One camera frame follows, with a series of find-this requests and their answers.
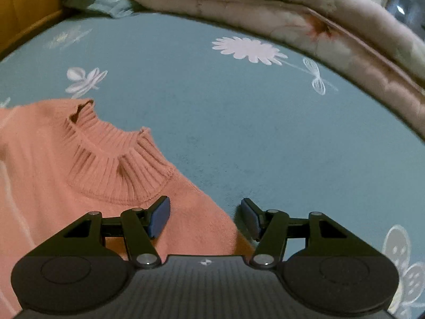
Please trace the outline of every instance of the sweater collar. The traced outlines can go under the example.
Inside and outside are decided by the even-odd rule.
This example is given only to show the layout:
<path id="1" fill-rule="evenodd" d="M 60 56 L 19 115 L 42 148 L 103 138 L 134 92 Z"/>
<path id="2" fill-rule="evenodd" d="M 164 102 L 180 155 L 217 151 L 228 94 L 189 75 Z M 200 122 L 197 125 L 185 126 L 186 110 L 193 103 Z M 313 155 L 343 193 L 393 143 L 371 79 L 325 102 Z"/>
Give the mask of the sweater collar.
<path id="1" fill-rule="evenodd" d="M 156 147 L 149 128 L 122 131 L 98 118 L 92 100 L 59 122 L 62 171 L 85 195 L 147 207 L 171 179 L 175 167 Z"/>

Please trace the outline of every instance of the white flower print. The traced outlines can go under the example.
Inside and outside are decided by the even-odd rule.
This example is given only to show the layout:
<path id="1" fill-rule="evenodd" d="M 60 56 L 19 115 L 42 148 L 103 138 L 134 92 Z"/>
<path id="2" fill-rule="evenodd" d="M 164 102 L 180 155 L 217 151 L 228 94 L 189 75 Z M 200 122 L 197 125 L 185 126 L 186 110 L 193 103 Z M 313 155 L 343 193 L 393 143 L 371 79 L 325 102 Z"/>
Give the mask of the white flower print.
<path id="1" fill-rule="evenodd" d="M 257 39 L 223 37 L 217 38 L 217 42 L 213 42 L 213 44 L 215 45 L 213 49 L 221 50 L 224 55 L 233 54 L 233 57 L 237 59 L 243 59 L 248 56 L 249 61 L 252 63 L 258 63 L 260 60 L 265 65 L 275 63 L 282 66 L 282 63 L 276 57 L 288 58 L 271 44 L 261 43 Z"/>
<path id="2" fill-rule="evenodd" d="M 410 307 L 425 307 L 425 303 L 416 302 L 425 289 L 425 263 L 417 262 L 409 267 L 411 243 L 401 225 L 395 225 L 388 231 L 382 253 L 394 263 L 400 276 L 388 312 L 397 319 L 411 319 Z"/>
<path id="3" fill-rule="evenodd" d="M 6 108 L 10 103 L 10 97 L 6 98 L 4 102 L 0 102 L 0 108 Z"/>
<path id="4" fill-rule="evenodd" d="M 312 59 L 307 58 L 307 57 L 305 57 L 303 59 L 303 62 L 305 64 L 305 66 L 307 67 L 307 69 L 310 71 L 310 73 L 312 75 L 314 75 L 314 79 L 313 79 L 313 82 L 312 82 L 312 86 L 313 86 L 314 90 L 319 95 L 324 95 L 326 93 L 326 86 L 325 86 L 325 83 L 323 82 L 322 78 L 320 77 L 320 70 L 319 70 L 317 63 L 315 61 L 313 61 Z"/>
<path id="5" fill-rule="evenodd" d="M 89 29 L 86 31 L 81 31 L 81 25 L 78 25 L 76 27 L 72 27 L 66 32 L 61 32 L 59 35 L 57 35 L 53 40 L 48 42 L 47 47 L 49 49 L 54 49 L 60 45 L 62 45 L 61 50 L 65 49 L 66 47 L 70 46 L 71 44 L 75 42 L 79 42 L 81 38 L 88 35 L 93 29 Z"/>
<path id="6" fill-rule="evenodd" d="M 84 69 L 71 67 L 68 69 L 66 76 L 75 83 L 69 86 L 65 91 L 67 93 L 73 93 L 74 95 L 72 98 L 75 99 L 86 94 L 90 89 L 98 90 L 99 88 L 96 84 L 105 78 L 107 73 L 107 70 L 100 73 L 99 69 L 95 68 L 86 78 L 86 71 L 84 71 Z"/>

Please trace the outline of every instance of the pink sweater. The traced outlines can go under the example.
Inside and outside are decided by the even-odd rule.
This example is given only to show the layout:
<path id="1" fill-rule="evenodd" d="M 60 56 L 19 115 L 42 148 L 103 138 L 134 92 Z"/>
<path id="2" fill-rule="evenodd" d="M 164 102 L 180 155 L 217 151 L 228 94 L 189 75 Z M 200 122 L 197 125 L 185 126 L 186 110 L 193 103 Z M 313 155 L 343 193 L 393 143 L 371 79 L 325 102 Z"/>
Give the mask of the pink sweater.
<path id="1" fill-rule="evenodd" d="M 161 195 L 171 216 L 154 245 L 169 254 L 249 257 L 231 218 L 156 147 L 149 128 L 124 132 L 99 120 L 91 100 L 50 100 L 0 109 L 0 319 L 20 306 L 14 264 L 88 211 L 119 216 Z M 124 256 L 122 239 L 107 247 Z"/>

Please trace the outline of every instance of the wooden bed frame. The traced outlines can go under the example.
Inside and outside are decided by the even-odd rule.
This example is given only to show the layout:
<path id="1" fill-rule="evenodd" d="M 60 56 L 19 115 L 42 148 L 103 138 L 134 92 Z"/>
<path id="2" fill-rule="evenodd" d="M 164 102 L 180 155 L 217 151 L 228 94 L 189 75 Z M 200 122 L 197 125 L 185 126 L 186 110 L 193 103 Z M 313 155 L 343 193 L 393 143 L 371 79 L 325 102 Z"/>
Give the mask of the wooden bed frame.
<path id="1" fill-rule="evenodd" d="M 63 0 L 0 0 L 0 60 L 72 11 Z"/>

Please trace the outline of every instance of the blue bedsheet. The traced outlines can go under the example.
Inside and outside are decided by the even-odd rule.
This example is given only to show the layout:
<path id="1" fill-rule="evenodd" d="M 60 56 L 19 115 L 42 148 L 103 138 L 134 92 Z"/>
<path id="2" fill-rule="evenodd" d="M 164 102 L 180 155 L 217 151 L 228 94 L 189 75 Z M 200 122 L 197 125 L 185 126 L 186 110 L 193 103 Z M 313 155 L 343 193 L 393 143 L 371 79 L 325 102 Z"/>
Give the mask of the blue bedsheet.
<path id="1" fill-rule="evenodd" d="M 379 250 L 401 225 L 410 263 L 425 261 L 423 142 L 350 82 L 268 43 L 158 13 L 79 16 L 0 63 L 0 101 L 79 95 L 65 91 L 76 81 L 70 68 L 86 72 L 85 88 L 90 71 L 107 71 L 83 96 L 99 117 L 127 131 L 150 127 L 163 154 L 229 215 L 243 197 L 291 216 L 322 211 Z"/>

